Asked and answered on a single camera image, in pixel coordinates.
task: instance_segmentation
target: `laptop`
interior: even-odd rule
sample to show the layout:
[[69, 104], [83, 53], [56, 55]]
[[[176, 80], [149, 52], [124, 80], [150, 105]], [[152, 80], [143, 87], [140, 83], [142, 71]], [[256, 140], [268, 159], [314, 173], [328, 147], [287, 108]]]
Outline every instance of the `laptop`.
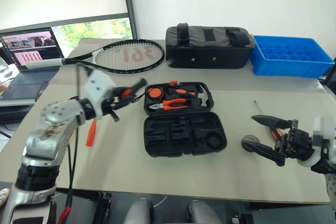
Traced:
[[51, 27], [0, 33], [0, 42], [19, 70], [0, 94], [0, 106], [31, 105], [59, 67], [27, 69], [26, 63], [64, 58]]

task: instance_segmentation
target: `tennis racket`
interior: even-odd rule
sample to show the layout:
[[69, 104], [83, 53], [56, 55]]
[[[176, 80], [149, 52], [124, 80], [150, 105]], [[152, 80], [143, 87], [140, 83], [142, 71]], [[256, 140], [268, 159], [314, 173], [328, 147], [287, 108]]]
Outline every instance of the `tennis racket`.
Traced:
[[[83, 61], [90, 57], [93, 63]], [[139, 73], [155, 68], [163, 60], [164, 50], [158, 43], [146, 39], [128, 39], [70, 59], [30, 61], [26, 67], [45, 68], [81, 63], [112, 73]]]

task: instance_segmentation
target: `red cable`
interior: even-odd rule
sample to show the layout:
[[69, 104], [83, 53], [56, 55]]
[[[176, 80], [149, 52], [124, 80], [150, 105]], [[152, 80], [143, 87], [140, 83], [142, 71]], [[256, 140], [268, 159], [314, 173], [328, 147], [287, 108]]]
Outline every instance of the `red cable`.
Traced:
[[70, 213], [71, 211], [71, 207], [65, 207], [61, 216], [59, 217], [59, 221], [58, 221], [58, 224], [61, 224], [62, 221], [64, 220], [65, 217], [68, 216], [68, 214]]

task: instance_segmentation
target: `laptop keyboard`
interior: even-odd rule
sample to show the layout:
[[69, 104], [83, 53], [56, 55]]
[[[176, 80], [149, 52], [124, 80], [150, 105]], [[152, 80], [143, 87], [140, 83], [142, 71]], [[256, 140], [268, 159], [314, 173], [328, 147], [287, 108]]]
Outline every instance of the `laptop keyboard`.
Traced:
[[56, 73], [57, 71], [20, 72], [11, 82], [11, 85], [49, 82]]

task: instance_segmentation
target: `hammer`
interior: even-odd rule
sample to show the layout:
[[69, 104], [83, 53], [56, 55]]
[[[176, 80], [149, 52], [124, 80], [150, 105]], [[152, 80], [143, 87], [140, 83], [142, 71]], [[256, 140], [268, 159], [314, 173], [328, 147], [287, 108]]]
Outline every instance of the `hammer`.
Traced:
[[[208, 93], [206, 92], [206, 90], [201, 85], [200, 85], [200, 87], [202, 88], [203, 93], [198, 93], [197, 98], [199, 98], [202, 101], [201, 107], [206, 107], [206, 101], [208, 100]], [[186, 97], [186, 98], [196, 97], [195, 92], [186, 91], [184, 89], [169, 88], [167, 92], [168, 92], [168, 94], [176, 94], [177, 93], [181, 97]]]

